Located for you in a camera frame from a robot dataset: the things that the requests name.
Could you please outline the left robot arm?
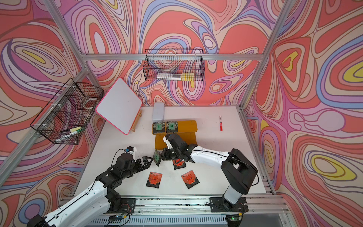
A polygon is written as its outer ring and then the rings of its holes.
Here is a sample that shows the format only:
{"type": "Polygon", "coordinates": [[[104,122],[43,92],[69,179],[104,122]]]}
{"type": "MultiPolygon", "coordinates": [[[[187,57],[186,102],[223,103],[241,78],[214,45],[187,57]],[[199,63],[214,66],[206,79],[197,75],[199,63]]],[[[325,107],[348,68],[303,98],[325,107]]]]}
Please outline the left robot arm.
{"type": "Polygon", "coordinates": [[[124,212],[132,214],[129,199],[123,199],[116,192],[123,180],[150,168],[153,159],[143,156],[135,160],[133,155],[122,153],[105,172],[78,196],[45,216],[35,215],[28,227],[84,227],[97,216],[107,213],[124,212]]]}

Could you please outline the yellow wooden two-tier shelf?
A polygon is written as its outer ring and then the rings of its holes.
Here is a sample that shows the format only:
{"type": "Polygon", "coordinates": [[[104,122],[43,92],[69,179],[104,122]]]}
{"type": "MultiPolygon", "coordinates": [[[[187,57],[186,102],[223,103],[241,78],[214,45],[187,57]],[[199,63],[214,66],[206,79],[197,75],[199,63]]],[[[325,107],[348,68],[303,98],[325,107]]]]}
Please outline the yellow wooden two-tier shelf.
{"type": "MultiPolygon", "coordinates": [[[[198,131],[197,122],[195,120],[186,120],[186,121],[176,121],[178,122],[178,133],[179,135],[187,144],[196,144],[196,132],[198,131]]],[[[163,137],[167,134],[173,133],[161,133],[156,134],[155,137],[155,149],[156,150],[163,150],[167,148],[167,145],[163,141],[163,137]]]]}

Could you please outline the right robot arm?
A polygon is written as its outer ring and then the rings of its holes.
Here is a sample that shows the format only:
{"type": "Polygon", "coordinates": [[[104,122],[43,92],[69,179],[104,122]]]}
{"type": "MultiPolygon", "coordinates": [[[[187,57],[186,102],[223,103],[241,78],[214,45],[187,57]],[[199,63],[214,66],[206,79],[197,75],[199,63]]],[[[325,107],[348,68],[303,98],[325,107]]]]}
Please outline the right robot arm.
{"type": "Polygon", "coordinates": [[[258,169],[238,149],[230,152],[215,151],[203,148],[197,144],[187,144],[178,134],[167,134],[163,137],[167,148],[163,150],[164,160],[181,160],[191,163],[201,163],[220,168],[229,186],[223,194],[225,206],[233,207],[242,195],[246,195],[258,178],[258,169]]]}

